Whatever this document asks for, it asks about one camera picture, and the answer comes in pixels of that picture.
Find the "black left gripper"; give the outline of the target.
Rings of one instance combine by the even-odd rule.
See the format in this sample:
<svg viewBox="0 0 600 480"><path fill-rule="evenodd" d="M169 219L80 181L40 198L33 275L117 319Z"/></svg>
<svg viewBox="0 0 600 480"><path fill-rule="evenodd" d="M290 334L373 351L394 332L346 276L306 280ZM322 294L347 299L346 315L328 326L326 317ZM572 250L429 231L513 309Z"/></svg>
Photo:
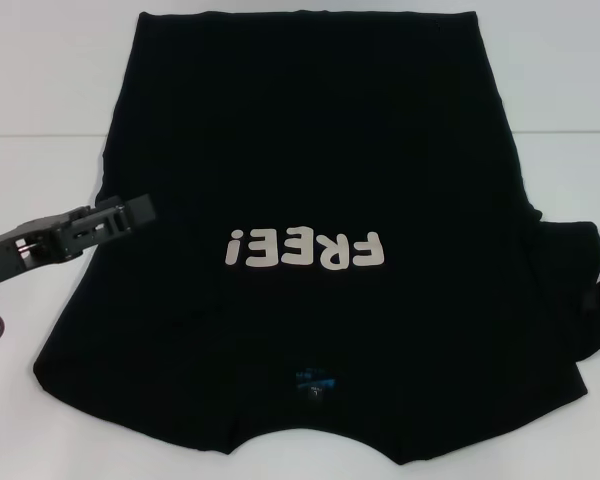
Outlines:
<svg viewBox="0 0 600 480"><path fill-rule="evenodd" d="M74 260L83 251L127 236L154 221L149 195L118 196L68 212L25 222L0 235L0 283L48 265Z"/></svg>

